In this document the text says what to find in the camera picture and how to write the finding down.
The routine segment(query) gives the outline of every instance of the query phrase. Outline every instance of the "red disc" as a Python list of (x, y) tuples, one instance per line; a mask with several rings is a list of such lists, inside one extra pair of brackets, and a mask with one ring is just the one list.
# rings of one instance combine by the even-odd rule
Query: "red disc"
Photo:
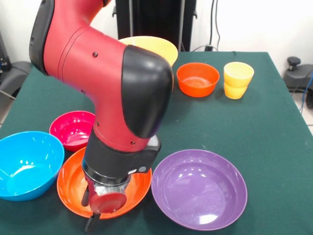
[(91, 197), (90, 208), (95, 213), (113, 213), (121, 209), (126, 203), (126, 195), (120, 192), (110, 192), (101, 196)]

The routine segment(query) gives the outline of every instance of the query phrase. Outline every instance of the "plastic bowl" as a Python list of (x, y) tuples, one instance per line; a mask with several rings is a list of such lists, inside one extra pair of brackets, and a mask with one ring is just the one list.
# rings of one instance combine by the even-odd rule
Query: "plastic bowl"
[[(89, 218), (92, 215), (90, 207), (81, 205), (81, 200), (87, 187), (82, 170), (85, 149), (77, 151), (64, 163), (57, 180), (57, 190), (61, 201), (70, 211)], [(148, 173), (133, 174), (125, 190), (126, 204), (116, 212), (101, 214), (100, 219), (111, 219), (121, 216), (137, 206), (147, 194), (151, 185), (151, 178), (151, 169)]]
[(136, 36), (123, 38), (119, 41), (124, 44), (140, 47), (158, 54), (167, 60), (171, 66), (173, 66), (178, 57), (178, 50), (176, 46), (163, 38), (152, 36)]
[(64, 161), (64, 149), (54, 136), (20, 132), (0, 140), (0, 198), (27, 201), (45, 193)]
[(58, 138), (64, 148), (76, 152), (86, 147), (95, 115), (87, 111), (73, 111), (57, 117), (49, 133)]
[(188, 63), (177, 70), (179, 88), (186, 95), (204, 97), (211, 94), (220, 79), (213, 66), (204, 63)]
[(246, 184), (236, 167), (204, 150), (183, 150), (165, 158), (153, 173), (151, 188), (159, 208), (193, 230), (230, 225), (247, 202)]

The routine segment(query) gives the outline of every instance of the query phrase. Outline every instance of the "robotic arm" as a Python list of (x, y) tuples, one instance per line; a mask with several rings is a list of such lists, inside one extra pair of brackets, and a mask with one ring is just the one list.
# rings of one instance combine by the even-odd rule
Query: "robotic arm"
[(82, 164), (94, 213), (121, 208), (131, 174), (150, 169), (160, 150), (155, 133), (173, 86), (172, 69), (163, 58), (90, 27), (108, 2), (43, 0), (29, 46), (38, 70), (86, 94), (95, 105)]

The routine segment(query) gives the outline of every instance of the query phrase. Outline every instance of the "table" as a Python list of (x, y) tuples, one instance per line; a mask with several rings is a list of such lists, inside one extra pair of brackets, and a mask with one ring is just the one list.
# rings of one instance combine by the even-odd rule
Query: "table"
[[(244, 97), (223, 92), (223, 66), (247, 62), (255, 76)], [(162, 150), (153, 168), (182, 149), (207, 149), (230, 160), (242, 173), (248, 204), (231, 226), (197, 232), (167, 218), (151, 192), (131, 212), (102, 220), (95, 235), (305, 235), (313, 232), (313, 138), (267, 53), (182, 52), (173, 70), (205, 62), (221, 73), (212, 95), (191, 98), (176, 82), (159, 137)], [(0, 129), (0, 138), (26, 130), (48, 132), (51, 122), (72, 110), (94, 111), (90, 100), (36, 69), (28, 76)], [(29, 202), (0, 200), (1, 235), (83, 235), (87, 219), (63, 206), (56, 186)]]

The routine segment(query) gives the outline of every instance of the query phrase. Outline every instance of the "pink bowl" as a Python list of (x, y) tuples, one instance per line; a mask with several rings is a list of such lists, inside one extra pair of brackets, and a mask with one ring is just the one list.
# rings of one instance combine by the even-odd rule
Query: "pink bowl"
[(73, 111), (57, 117), (49, 133), (58, 138), (64, 148), (76, 152), (87, 145), (95, 115), (87, 111)]

